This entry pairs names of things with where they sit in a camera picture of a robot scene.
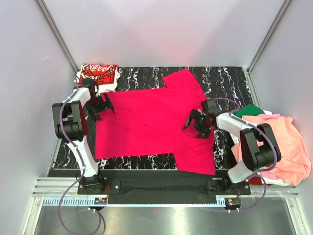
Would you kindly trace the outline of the magenta t-shirt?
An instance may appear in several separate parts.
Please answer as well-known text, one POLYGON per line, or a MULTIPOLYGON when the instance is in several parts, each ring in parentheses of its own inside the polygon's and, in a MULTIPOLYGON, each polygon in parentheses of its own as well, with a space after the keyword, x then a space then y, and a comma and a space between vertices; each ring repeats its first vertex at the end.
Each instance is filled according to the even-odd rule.
POLYGON ((187 69, 163 82, 158 89, 102 94, 114 109, 101 112, 96 123, 96 159, 172 153, 178 170, 214 175, 214 134, 198 139, 195 129, 184 129, 191 110, 206 99, 200 84, 187 69))

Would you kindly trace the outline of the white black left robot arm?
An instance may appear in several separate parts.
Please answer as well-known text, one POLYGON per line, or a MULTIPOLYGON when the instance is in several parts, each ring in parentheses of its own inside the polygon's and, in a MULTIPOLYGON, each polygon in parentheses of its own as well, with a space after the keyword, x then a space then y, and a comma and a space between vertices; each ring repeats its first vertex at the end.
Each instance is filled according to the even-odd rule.
POLYGON ((96 193, 104 189, 105 180, 88 145, 84 108, 93 121, 101 120, 100 112, 108 109, 114 111, 109 96, 101 96, 98 91, 98 84, 86 78, 65 101, 52 105, 55 134, 71 149, 81 170, 79 189, 96 193))

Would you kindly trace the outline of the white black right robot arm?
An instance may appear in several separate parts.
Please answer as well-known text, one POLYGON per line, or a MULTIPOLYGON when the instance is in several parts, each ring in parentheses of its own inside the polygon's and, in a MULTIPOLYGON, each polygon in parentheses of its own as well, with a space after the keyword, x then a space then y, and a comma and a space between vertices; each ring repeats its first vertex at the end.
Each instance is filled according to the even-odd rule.
POLYGON ((164 98, 156 91, 132 91, 109 97, 115 110, 102 112, 96 124, 97 159, 172 153, 178 170, 214 175, 214 130, 219 128, 240 140, 242 159, 227 173, 232 183, 247 181, 281 160, 270 125, 222 113, 214 100, 201 95, 164 98))

